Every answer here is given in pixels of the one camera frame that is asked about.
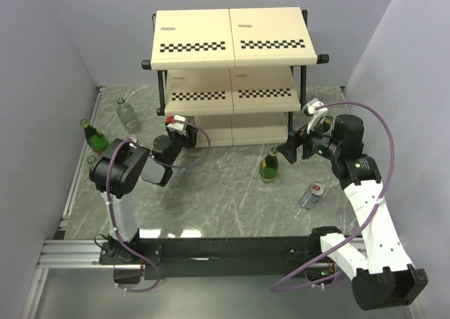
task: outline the green bottle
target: green bottle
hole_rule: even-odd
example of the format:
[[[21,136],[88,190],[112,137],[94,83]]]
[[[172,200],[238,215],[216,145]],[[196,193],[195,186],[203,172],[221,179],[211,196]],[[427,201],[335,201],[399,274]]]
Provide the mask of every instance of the green bottle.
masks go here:
[[[264,182],[272,182],[278,173],[278,151],[276,147],[270,149],[270,153],[261,161],[259,177]]]
[[[110,145],[106,136],[104,136],[101,131],[97,131],[93,128],[86,119],[80,121],[79,124],[81,124],[84,129],[87,144],[94,152],[101,154]]]

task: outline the white wall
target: white wall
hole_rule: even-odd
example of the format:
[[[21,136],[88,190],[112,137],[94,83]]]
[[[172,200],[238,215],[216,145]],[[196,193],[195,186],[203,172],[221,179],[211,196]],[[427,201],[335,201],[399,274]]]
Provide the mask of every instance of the white wall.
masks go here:
[[[391,0],[49,0],[63,19],[97,85],[156,82],[141,69],[151,56],[156,10],[300,6],[309,10],[317,53],[330,63],[309,68],[310,84],[346,85]]]
[[[392,0],[346,88],[347,99],[378,110],[394,134],[387,202],[416,268],[428,274],[421,302],[431,319],[450,316],[449,23],[449,0]],[[368,153],[385,175],[385,133],[356,112],[366,119]]]
[[[95,87],[47,0],[0,0],[0,317],[58,228]]]

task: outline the bottle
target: bottle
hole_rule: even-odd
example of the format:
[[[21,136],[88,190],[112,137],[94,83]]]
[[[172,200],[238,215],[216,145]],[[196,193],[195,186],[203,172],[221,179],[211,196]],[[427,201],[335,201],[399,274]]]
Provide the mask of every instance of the bottle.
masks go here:
[[[259,177],[264,182],[272,182],[278,174],[278,151],[276,147],[270,149],[270,153],[261,161]]]
[[[108,142],[106,136],[101,133],[101,131],[97,131],[95,128],[93,128],[86,119],[80,121],[79,124],[81,124],[84,129],[84,135],[86,136],[87,144],[94,152],[96,152],[97,154],[101,154],[106,148],[108,148],[110,143]]]
[[[136,133],[140,126],[133,107],[129,103],[125,103],[123,98],[118,98],[117,104],[117,116],[124,125],[125,130],[129,133]]]

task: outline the black cable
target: black cable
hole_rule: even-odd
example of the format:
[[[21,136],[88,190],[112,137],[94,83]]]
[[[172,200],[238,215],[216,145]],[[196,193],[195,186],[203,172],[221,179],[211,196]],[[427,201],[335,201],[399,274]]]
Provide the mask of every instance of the black cable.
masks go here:
[[[102,233],[98,233],[98,234],[94,237],[94,243],[96,243],[96,245],[97,245],[99,248],[101,248],[101,245],[99,245],[99,244],[97,243],[97,237],[98,237],[98,236],[103,237],[104,240],[108,240],[108,238],[107,238],[104,234],[102,234]]]

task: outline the bottle label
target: bottle label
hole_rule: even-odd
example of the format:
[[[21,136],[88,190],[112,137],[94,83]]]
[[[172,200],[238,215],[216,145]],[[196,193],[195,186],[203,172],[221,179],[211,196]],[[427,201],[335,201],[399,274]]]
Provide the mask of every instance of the bottle label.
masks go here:
[[[127,128],[134,129],[138,125],[138,120],[134,119],[126,123]]]

